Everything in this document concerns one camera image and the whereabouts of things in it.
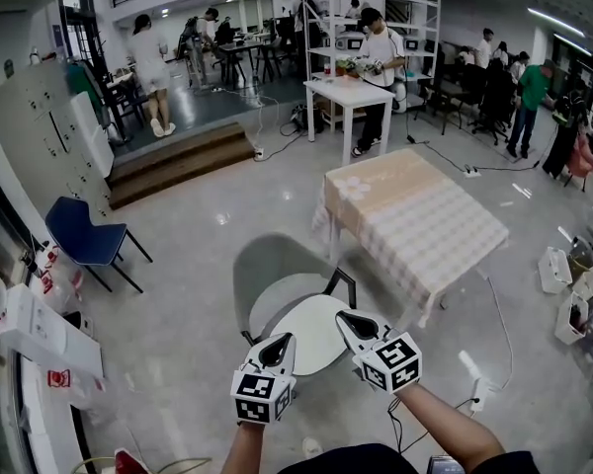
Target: black chair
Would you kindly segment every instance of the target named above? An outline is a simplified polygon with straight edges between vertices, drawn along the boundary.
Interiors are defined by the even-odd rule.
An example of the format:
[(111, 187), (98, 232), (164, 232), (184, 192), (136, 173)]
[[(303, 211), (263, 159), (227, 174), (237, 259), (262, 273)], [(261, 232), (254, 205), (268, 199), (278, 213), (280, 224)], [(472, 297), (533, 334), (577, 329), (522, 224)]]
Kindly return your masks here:
[(119, 254), (124, 239), (129, 237), (145, 258), (153, 260), (138, 244), (123, 223), (95, 226), (90, 221), (88, 203), (77, 198), (60, 197), (50, 208), (45, 218), (50, 236), (66, 256), (75, 264), (88, 271), (99, 284), (112, 293), (112, 289), (95, 274), (93, 267), (112, 267), (125, 278), (138, 292), (142, 289), (116, 264), (116, 259), (123, 261)]
[[(464, 67), (464, 74), (462, 76), (462, 88), (467, 93), (460, 98), (459, 114), (460, 114), (460, 129), (462, 106), (464, 104), (470, 106), (470, 114), (474, 111), (474, 106), (480, 105), (485, 93), (485, 86), (487, 84), (487, 71), (476, 65), (466, 65)], [(471, 118), (468, 117), (467, 124), (470, 124)]]
[(127, 81), (122, 81), (117, 85), (119, 97), (117, 102), (121, 105), (124, 111), (121, 113), (121, 118), (135, 115), (140, 123), (140, 126), (145, 126), (145, 112), (142, 105), (146, 104), (148, 99), (144, 93), (140, 93), (138, 86), (134, 82), (133, 77)]
[(502, 68), (488, 71), (485, 94), (479, 107), (479, 120), (474, 122), (472, 133), (480, 129), (489, 131), (494, 136), (494, 145), (498, 145), (497, 133), (505, 137), (506, 141), (509, 140), (497, 125), (511, 117), (515, 89), (512, 74), (508, 71)]

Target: black shirt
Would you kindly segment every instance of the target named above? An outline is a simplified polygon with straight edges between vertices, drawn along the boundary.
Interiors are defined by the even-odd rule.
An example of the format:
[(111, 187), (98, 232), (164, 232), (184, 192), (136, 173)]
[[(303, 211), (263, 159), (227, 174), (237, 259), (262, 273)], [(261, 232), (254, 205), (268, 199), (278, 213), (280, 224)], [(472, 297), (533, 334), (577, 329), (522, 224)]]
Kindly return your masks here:
[[(332, 449), (291, 465), (280, 474), (418, 474), (395, 450), (383, 444)], [(484, 461), (472, 474), (539, 474), (529, 451), (505, 453)]]

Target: tiled floor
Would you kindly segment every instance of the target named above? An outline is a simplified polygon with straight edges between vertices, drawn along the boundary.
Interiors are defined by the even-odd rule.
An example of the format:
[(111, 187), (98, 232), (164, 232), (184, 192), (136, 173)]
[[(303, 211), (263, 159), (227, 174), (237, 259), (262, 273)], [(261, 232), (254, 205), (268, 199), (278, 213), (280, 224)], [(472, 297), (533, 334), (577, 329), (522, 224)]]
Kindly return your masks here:
[[(256, 112), (242, 122), (256, 131)], [(404, 116), (394, 116), (390, 149), (406, 144)], [(422, 115), (409, 122), (416, 139), (456, 163), (486, 167), (533, 165), (552, 133), (549, 114), (537, 121), (527, 161), (511, 165), (490, 138), (473, 137)], [(130, 243), (124, 245), (124, 268), (141, 284), (137, 294), (122, 279), (107, 273), (115, 289), (109, 294), (86, 283), (86, 311), (103, 347), (114, 400), (105, 419), (88, 427), (92, 452), (116, 447), (134, 450), (131, 429), (146, 462), (157, 469), (177, 458), (210, 456), (205, 471), (218, 472), (236, 429), (228, 396), (233, 370), (247, 345), (237, 332), (233, 311), (232, 265), (238, 251), (257, 235), (285, 232), (316, 251), (311, 217), (323, 174), (340, 165), (342, 137), (337, 132), (305, 138), (265, 163), (248, 161), (222, 169), (129, 205), (116, 214), (151, 253), (148, 264)], [(276, 130), (262, 134), (267, 150), (287, 139)], [(558, 226), (580, 233), (593, 204), (593, 178), (586, 194), (579, 184), (562, 187), (542, 170), (483, 172), (465, 179), (452, 165), (424, 146), (415, 151), (462, 185), (510, 230), (507, 248), (497, 250), (482, 266), (461, 279), (449, 293), (447, 310), (437, 309), (425, 330), (415, 325), (418, 311), (404, 303), (400, 290), (344, 235), (342, 267), (359, 283), (359, 307), (378, 310), (391, 321), (400, 317), (424, 356), (423, 384), (452, 404), (469, 398), (473, 381), (459, 361), (465, 350), (480, 370), (502, 384), (510, 372), (510, 355), (482, 275), (492, 278), (514, 347), (510, 384), (490, 394), (475, 417), (490, 427), (507, 449), (530, 449), (543, 473), (579, 471), (593, 444), (593, 408), (589, 382), (575, 361), (575, 350), (554, 336), (560, 295), (545, 295), (537, 261), (548, 245), (567, 248)], [(531, 198), (514, 185), (532, 192)], [(381, 441), (394, 444), (386, 414), (390, 400), (351, 373), (348, 356), (297, 384), (299, 398), (282, 421), (267, 430), (263, 473), (275, 473), (301, 460), (301, 440), (317, 437), (329, 449)], [(422, 434), (404, 410), (403, 445)], [(440, 447), (429, 437), (406, 457), (419, 472)]]
[[(211, 69), (211, 57), (208, 54), (206, 64), (209, 84), (212, 87), (221, 87), (233, 91), (232, 83), (224, 85), (221, 82), (219, 66), (217, 65), (215, 69)], [(234, 91), (241, 95), (241, 97), (238, 97), (233, 93), (214, 93), (211, 90), (199, 91), (195, 89), (195, 86), (190, 87), (185, 63), (182, 61), (169, 63), (171, 74), (168, 90), (169, 108), (171, 120), (176, 123), (176, 136), (184, 137), (202, 129), (207, 124), (255, 109), (258, 107), (255, 101), (257, 95), (270, 97), (280, 104), (304, 97), (302, 80), (293, 75), (294, 66), (288, 61), (282, 63), (284, 74), (281, 79), (277, 77), (277, 69), (273, 65), (274, 81), (271, 82), (270, 78), (267, 78), (265, 83), (253, 79), (247, 56), (241, 61), (241, 65), (246, 76), (246, 82), (241, 77), (237, 78), (237, 86)], [(145, 108), (145, 114), (148, 116), (147, 108)], [(141, 127), (134, 115), (124, 118), (124, 123), (127, 126), (127, 131), (132, 135), (132, 139), (127, 144), (115, 148), (115, 155), (118, 158), (123, 156), (127, 159), (136, 156), (137, 150), (145, 147), (153, 148), (166, 140), (157, 139), (148, 123)]]

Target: white plastic container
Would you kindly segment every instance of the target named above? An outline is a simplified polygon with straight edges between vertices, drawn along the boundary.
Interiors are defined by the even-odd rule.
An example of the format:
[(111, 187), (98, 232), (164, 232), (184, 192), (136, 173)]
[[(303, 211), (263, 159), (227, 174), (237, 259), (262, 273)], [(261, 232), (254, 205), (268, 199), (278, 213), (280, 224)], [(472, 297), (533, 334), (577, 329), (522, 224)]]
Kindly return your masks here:
[(593, 267), (579, 277), (573, 286), (573, 292), (580, 295), (584, 300), (593, 297)]
[(538, 270), (546, 293), (558, 294), (573, 282), (569, 262), (561, 249), (547, 248), (538, 262)]
[(585, 336), (585, 334), (575, 330), (569, 323), (571, 307), (573, 305), (577, 305), (580, 308), (580, 317), (585, 323), (589, 314), (589, 305), (586, 303), (586, 300), (575, 292), (571, 292), (571, 296), (560, 305), (560, 309), (557, 313), (557, 320), (555, 322), (555, 336), (568, 345), (583, 339)]

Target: staircase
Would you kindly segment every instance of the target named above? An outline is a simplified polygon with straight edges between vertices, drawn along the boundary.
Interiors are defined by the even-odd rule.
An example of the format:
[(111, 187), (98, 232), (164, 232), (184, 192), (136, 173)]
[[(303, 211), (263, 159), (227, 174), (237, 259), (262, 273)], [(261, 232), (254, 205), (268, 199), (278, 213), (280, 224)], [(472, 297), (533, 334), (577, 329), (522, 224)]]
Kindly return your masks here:
[(254, 156), (253, 146), (237, 123), (186, 138), (115, 167), (108, 178), (110, 208), (118, 209)]

